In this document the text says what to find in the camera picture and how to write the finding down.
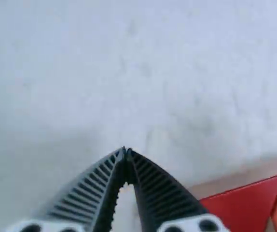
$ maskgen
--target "gripper jaw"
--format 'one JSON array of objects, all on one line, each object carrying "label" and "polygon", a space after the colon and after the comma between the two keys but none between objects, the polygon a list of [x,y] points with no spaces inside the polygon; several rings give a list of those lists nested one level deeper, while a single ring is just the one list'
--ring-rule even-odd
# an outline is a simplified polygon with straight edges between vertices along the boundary
[{"label": "gripper jaw", "polygon": [[156,232],[168,220],[208,212],[169,173],[122,147],[72,180],[36,218],[78,223],[86,232],[109,232],[119,189],[126,182],[134,186],[144,232]]}]

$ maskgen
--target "red block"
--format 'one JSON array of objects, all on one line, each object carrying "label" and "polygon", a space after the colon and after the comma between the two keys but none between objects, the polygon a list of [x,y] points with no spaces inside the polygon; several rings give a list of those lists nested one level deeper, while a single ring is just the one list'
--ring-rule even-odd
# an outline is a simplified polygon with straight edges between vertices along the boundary
[{"label": "red block", "polygon": [[277,199],[277,176],[209,198],[202,204],[231,232],[264,232]]}]

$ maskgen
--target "textured white surface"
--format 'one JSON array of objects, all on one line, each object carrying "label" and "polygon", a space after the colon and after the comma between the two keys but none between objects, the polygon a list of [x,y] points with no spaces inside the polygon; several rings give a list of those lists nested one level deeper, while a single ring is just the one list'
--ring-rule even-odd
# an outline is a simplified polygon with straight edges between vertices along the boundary
[{"label": "textured white surface", "polygon": [[122,145],[184,184],[277,154],[277,2],[0,0],[0,230]]}]

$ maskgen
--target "mounting hole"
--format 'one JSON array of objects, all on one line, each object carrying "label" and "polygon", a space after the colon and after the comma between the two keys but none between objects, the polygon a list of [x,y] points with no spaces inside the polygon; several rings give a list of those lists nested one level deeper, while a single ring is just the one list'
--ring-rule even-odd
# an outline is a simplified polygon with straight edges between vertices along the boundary
[{"label": "mounting hole", "polygon": [[200,221],[199,227],[203,232],[214,232],[218,231],[218,226],[215,222],[209,219]]},{"label": "mounting hole", "polygon": [[41,231],[41,226],[37,224],[31,224],[23,228],[20,232],[40,232],[40,231]]},{"label": "mounting hole", "polygon": [[77,232],[77,230],[72,229],[72,228],[66,228],[66,229],[62,230],[61,232]]},{"label": "mounting hole", "polygon": [[177,226],[170,226],[164,232],[183,232],[183,230]]}]

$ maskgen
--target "white surface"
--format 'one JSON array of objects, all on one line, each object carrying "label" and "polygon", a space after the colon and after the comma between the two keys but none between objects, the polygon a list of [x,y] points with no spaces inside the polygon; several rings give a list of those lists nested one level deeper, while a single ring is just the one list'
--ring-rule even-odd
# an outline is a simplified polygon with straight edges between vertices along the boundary
[{"label": "white surface", "polygon": [[122,145],[187,185],[277,154],[277,2],[0,0],[0,230]]}]

